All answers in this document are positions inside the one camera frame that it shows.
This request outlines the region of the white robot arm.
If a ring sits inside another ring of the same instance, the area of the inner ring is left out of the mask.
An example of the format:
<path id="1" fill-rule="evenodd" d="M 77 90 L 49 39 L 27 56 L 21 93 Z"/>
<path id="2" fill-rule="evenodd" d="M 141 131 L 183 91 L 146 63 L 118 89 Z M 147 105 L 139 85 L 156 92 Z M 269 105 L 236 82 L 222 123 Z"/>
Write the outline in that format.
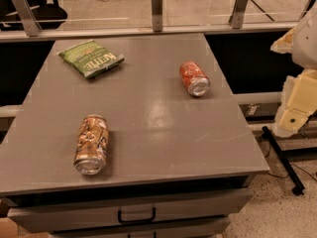
<path id="1" fill-rule="evenodd" d="M 310 9 L 297 26 L 275 41 L 270 49 L 291 54 L 292 61 L 303 68 L 296 77 L 286 78 L 272 126 L 274 135 L 288 138 L 317 111 L 317 10 Z"/>

